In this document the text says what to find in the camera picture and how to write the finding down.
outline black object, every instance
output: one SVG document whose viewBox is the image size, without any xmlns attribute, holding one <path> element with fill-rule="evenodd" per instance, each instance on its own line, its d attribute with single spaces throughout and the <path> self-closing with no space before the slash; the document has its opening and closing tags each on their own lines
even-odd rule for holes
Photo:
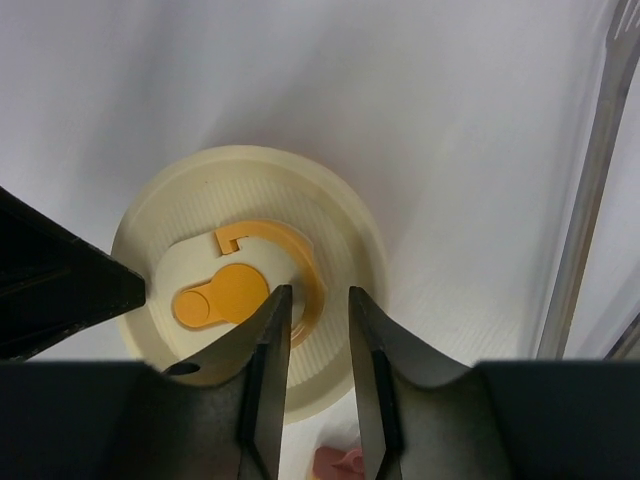
<svg viewBox="0 0 640 480">
<path fill-rule="evenodd" d="M 640 364 L 469 369 L 360 289 L 349 335 L 370 479 L 640 478 Z"/>
<path fill-rule="evenodd" d="M 143 363 L 0 364 L 0 478 L 275 479 L 292 295 L 162 374 Z"/>
<path fill-rule="evenodd" d="M 144 280 L 0 188 L 0 359 L 144 305 Z"/>
</svg>

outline orange plastic part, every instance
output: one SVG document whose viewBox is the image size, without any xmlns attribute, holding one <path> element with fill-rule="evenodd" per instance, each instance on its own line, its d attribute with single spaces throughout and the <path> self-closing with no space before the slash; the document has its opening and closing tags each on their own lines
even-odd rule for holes
<svg viewBox="0 0 640 480">
<path fill-rule="evenodd" d="M 223 255 L 240 250 L 238 239 L 259 237 L 283 248 L 301 273 L 305 287 L 305 308 L 300 323 L 291 333 L 296 347 L 309 336 L 324 308 L 324 286 L 313 262 L 309 241 L 293 228 L 270 220 L 234 223 L 214 231 Z M 255 268 L 232 264 L 221 268 L 210 282 L 180 292 L 173 302 L 175 317 L 191 328 L 217 322 L 235 324 L 249 318 L 269 296 L 266 280 Z"/>
</svg>

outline orange circle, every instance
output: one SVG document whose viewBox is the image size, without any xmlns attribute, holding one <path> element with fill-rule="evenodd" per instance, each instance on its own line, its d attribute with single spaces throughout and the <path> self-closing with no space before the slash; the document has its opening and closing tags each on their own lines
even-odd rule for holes
<svg viewBox="0 0 640 480">
<path fill-rule="evenodd" d="M 262 274 L 243 263 L 227 265 L 211 279 L 209 298 L 227 322 L 244 322 L 268 296 L 269 286 Z"/>
<path fill-rule="evenodd" d="M 182 292 L 173 302 L 173 311 L 180 321 L 197 327 L 208 321 L 209 302 L 198 292 Z"/>
</svg>

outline orange and white object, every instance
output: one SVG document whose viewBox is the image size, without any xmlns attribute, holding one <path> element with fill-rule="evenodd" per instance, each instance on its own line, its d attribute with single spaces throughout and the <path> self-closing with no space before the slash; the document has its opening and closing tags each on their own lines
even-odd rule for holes
<svg viewBox="0 0 640 480">
<path fill-rule="evenodd" d="M 129 207 L 112 254 L 145 277 L 147 304 L 119 324 L 132 354 L 159 369 L 292 284 L 286 422 L 353 385 L 349 286 L 387 298 L 380 234 L 357 195 L 321 165 L 270 148 L 214 148 L 166 168 Z"/>
</svg>

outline red object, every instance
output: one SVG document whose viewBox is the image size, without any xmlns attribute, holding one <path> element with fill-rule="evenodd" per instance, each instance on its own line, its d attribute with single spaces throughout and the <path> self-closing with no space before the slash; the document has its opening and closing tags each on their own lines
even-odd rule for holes
<svg viewBox="0 0 640 480">
<path fill-rule="evenodd" d="M 330 447 L 320 447 L 313 458 L 313 475 L 318 480 L 364 480 L 362 449 L 348 453 Z"/>
</svg>

